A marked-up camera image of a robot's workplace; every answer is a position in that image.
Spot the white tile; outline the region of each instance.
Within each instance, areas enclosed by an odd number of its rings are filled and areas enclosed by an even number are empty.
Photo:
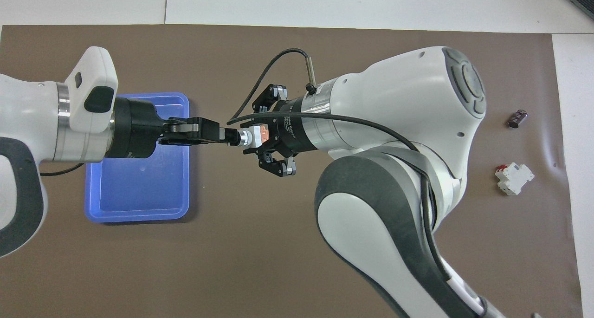
[[[0,0],[0,24],[158,24],[165,0]]]
[[[171,24],[594,32],[568,0],[168,0]]]
[[[594,34],[553,35],[584,317],[594,317]]]

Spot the robotic arm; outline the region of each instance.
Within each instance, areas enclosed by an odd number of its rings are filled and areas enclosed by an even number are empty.
[[[486,109],[467,57],[429,47],[307,88],[305,96],[288,100],[284,86],[269,85],[252,104],[254,114],[227,123],[249,120],[236,130],[202,117],[163,120],[148,102],[115,97],[115,69],[98,47],[85,52],[65,83],[0,75],[0,177],[6,182],[0,256],[25,244],[43,222],[43,160],[148,157],[155,142],[227,143],[287,176],[296,172],[298,153],[320,149],[335,159],[316,189],[320,233],[399,316],[503,317],[433,243],[433,231],[465,191],[471,141]],[[284,159],[274,159],[274,152]]]

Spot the blue plastic tray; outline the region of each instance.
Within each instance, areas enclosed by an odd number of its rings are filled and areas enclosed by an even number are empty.
[[[184,94],[122,95],[152,102],[161,118],[188,117]],[[189,207],[189,147],[157,145],[146,159],[87,164],[85,214],[96,223],[178,219]]]

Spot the gray button panel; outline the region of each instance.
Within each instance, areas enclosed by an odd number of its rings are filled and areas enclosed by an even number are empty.
[[[460,103],[474,117],[483,118],[486,100],[477,70],[462,52],[451,47],[444,47],[442,50],[452,88]]]

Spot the blue tray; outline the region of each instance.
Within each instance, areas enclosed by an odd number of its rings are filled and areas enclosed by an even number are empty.
[[[188,117],[179,92],[122,95],[152,102],[161,118]],[[84,212],[95,223],[178,219],[189,207],[189,147],[157,145],[146,159],[87,164]]]

